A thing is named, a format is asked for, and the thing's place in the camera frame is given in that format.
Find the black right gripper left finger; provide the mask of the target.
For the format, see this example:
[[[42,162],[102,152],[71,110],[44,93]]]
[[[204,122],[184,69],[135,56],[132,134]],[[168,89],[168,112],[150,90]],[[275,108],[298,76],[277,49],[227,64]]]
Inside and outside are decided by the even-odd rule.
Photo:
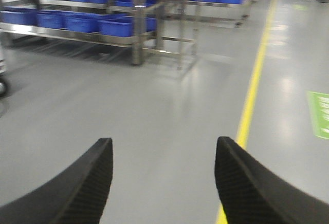
[[[113,179],[113,141],[100,138],[54,178],[1,207],[1,223],[99,223]]]

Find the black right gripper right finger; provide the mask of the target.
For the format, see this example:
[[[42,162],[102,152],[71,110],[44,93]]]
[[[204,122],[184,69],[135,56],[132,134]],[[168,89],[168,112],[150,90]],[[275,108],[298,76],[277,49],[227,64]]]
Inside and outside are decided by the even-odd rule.
[[[228,223],[328,223],[328,203],[288,183],[230,137],[218,137],[218,198]]]

